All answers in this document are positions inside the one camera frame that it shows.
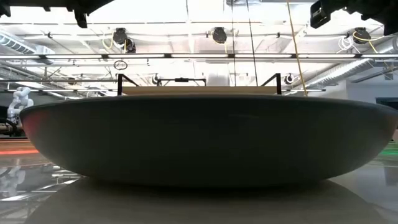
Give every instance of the ceiling light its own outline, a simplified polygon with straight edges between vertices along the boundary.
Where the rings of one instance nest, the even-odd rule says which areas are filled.
[[[228,58],[228,54],[172,54],[173,58]]]
[[[164,58],[164,54],[110,54],[109,58]]]
[[[224,27],[215,27],[212,32],[212,38],[217,44],[225,44],[227,36]]]
[[[0,55],[0,59],[39,59],[38,55]]]
[[[91,55],[46,55],[48,59],[95,59],[102,58],[102,55],[91,54]]]
[[[255,54],[256,58],[291,58],[291,54]],[[253,58],[253,54],[236,54],[236,58]]]
[[[366,54],[362,58],[398,58],[398,54]]]
[[[74,91],[74,90],[42,90],[45,92],[51,91],[51,92],[69,92],[69,91]]]
[[[304,90],[282,90],[284,92],[303,92]],[[326,91],[326,90],[307,90],[307,92],[314,92],[314,91]]]
[[[104,89],[104,90],[77,90],[79,92],[100,92],[100,91],[117,91],[117,90],[109,90],[109,89]]]
[[[353,58],[355,54],[300,54],[299,58]]]
[[[16,82],[17,84],[28,86],[31,88],[45,88],[45,86],[34,82]]]

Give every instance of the glossy floor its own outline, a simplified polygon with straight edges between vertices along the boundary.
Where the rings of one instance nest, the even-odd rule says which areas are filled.
[[[398,223],[398,155],[331,180],[262,190],[148,189],[0,157],[0,223]]]

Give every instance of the metal rail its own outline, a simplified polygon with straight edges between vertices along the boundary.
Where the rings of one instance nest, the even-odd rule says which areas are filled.
[[[139,86],[136,82],[132,81],[129,77],[125,76],[124,74],[118,74],[118,96],[122,95],[123,90],[123,78],[135,86]]]
[[[278,95],[282,94],[282,76],[280,73],[276,73],[275,75],[271,76],[266,82],[264,82],[261,86],[266,86],[268,83],[273,81],[276,78],[276,93]]]
[[[32,82],[32,83],[83,83],[83,82],[103,82],[103,83],[116,83],[116,79],[104,80],[0,80],[0,83],[16,83],[16,82]]]

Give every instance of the robotic arm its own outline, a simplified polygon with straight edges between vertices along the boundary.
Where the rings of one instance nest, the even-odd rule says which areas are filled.
[[[15,124],[19,123],[19,113],[24,109],[34,105],[32,99],[29,99],[30,88],[19,87],[14,92],[14,99],[9,105],[7,110],[7,119]]]

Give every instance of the metal frame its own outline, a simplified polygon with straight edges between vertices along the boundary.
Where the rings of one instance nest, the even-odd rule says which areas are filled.
[[[278,95],[282,94],[282,75],[280,73],[276,73],[275,75],[271,76],[266,82],[264,82],[261,86],[266,86],[268,83],[273,81],[276,78],[276,93]]]
[[[299,54],[302,60],[357,60],[398,59],[398,54]],[[70,59],[142,59],[142,58],[205,58],[205,59],[296,59],[295,54],[53,54],[53,55],[0,55],[1,60],[70,60]]]
[[[118,74],[118,96],[122,95],[123,90],[123,78],[128,82],[131,82],[135,86],[139,86],[136,82],[132,81],[129,77],[125,76],[124,74]]]

